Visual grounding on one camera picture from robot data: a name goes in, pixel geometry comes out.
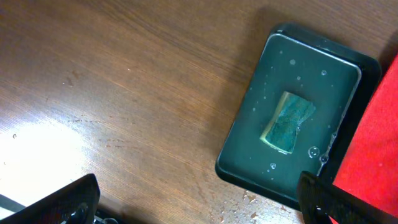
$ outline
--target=rectangular container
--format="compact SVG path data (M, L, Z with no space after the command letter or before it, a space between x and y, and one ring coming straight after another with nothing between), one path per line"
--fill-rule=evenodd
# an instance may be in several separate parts
M332 184L380 77L379 63L371 57L296 24L276 26L217 159L216 173L300 210L295 190L301 171ZM297 127L291 154L259 139L285 91L317 108Z

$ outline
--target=green sponge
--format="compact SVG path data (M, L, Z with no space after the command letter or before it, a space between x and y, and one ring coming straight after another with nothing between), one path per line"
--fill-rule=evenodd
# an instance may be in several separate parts
M261 141L280 152L293 153L301 124L315 110L311 102L285 91L274 116L260 137Z

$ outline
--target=wood grain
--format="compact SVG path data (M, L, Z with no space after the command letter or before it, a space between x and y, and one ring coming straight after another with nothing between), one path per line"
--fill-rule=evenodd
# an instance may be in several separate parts
M30 205L93 172L101 205L142 223L300 223L214 172L267 34L295 21L386 69L396 9L391 0L0 1L0 194Z

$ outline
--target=bubble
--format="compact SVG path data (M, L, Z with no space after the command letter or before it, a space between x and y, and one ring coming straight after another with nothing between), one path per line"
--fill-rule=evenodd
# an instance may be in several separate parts
M322 163L328 162L329 157L326 155L321 156L321 158L319 158L319 160L321 160Z
M315 158L319 156L319 148L316 146L312 146L309 150L308 150L308 155L310 156L310 158Z

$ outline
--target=red towel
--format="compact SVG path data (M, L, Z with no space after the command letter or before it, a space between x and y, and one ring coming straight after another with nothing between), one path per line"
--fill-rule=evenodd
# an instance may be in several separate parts
M398 56L366 108L334 185L398 217Z

